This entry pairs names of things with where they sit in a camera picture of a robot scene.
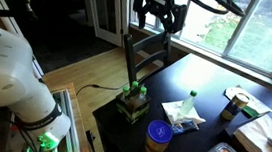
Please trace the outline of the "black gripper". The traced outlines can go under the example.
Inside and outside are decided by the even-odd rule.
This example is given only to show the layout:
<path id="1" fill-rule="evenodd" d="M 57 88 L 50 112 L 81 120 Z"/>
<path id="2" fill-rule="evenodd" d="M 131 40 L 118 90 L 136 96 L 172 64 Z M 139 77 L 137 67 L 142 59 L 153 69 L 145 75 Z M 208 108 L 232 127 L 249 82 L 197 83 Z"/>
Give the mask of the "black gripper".
<path id="1" fill-rule="evenodd" d="M 174 0 L 134 0 L 132 8 L 139 17 L 139 29 L 145 27 L 146 14 L 159 18 L 167 33 L 177 33 L 183 28 L 187 5 L 176 5 Z"/>

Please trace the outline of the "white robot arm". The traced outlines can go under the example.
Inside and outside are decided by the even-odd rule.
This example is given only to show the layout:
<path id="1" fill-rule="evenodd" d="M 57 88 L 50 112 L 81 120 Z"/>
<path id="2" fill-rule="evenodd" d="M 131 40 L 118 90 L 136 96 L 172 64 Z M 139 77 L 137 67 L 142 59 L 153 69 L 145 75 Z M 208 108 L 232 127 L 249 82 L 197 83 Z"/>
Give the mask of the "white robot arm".
<path id="1" fill-rule="evenodd" d="M 0 107 L 19 119 L 47 151 L 58 147 L 71 128 L 70 118 L 35 76 L 28 40 L 0 28 Z"/>

